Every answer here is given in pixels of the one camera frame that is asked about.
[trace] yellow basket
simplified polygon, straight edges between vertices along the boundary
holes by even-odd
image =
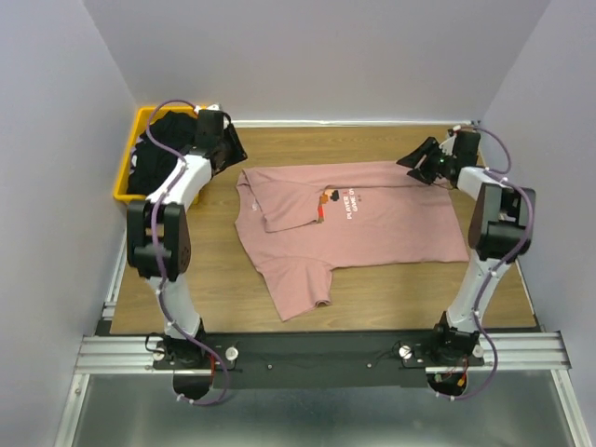
[[[151,113],[155,110],[154,106],[146,106],[141,107],[137,112],[137,116],[134,118],[134,124],[132,125],[132,129],[130,130],[129,140],[127,141],[127,146],[124,148],[124,155],[122,156],[122,161],[120,162],[120,170],[118,171],[118,176],[115,179],[114,185],[114,198],[120,202],[129,203],[131,200],[144,200],[145,196],[138,195],[138,194],[127,194],[127,189],[129,187],[129,174],[130,174],[130,148],[134,146],[137,138],[145,132],[145,127],[147,126],[147,120]],[[165,106],[162,107],[156,115],[156,121],[165,115],[167,112],[183,112],[185,114],[189,114],[194,116],[193,109],[191,109],[187,105],[172,105],[172,106]],[[195,200],[193,200],[193,204],[198,202],[198,195],[196,195]]]

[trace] wooden table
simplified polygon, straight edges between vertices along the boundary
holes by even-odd
[[[264,280],[238,240],[236,181],[244,168],[397,160],[445,126],[392,128],[239,129],[249,159],[216,177],[188,212],[193,247],[186,277],[208,332],[279,332],[431,328],[452,302],[467,263],[394,264],[333,271],[332,305],[281,322]],[[464,235],[474,201],[451,197]],[[533,327],[535,319],[516,266],[499,284],[486,313],[488,327]],[[112,333],[163,331],[156,298],[127,267]]]

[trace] pink t-shirt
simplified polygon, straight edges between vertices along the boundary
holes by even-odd
[[[330,304],[336,267],[467,261],[447,191],[395,162],[244,169],[240,241],[282,320]]]

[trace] white wall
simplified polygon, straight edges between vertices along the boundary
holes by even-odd
[[[53,445],[123,228],[134,101],[77,0],[0,14],[0,445]]]
[[[537,192],[535,239],[523,273],[540,321],[562,331],[596,439],[595,79],[596,3],[553,0],[484,125],[510,146],[513,178]],[[489,164],[502,161],[494,145],[484,152]]]
[[[477,119],[549,0],[85,0],[137,102],[235,119]]]

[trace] black cloth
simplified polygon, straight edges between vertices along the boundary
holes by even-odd
[[[151,134],[158,142],[176,151],[195,140],[196,118],[183,113],[167,112],[151,125]],[[176,167],[177,157],[155,146],[145,132],[135,145],[136,165],[129,175],[127,194],[153,193]]]

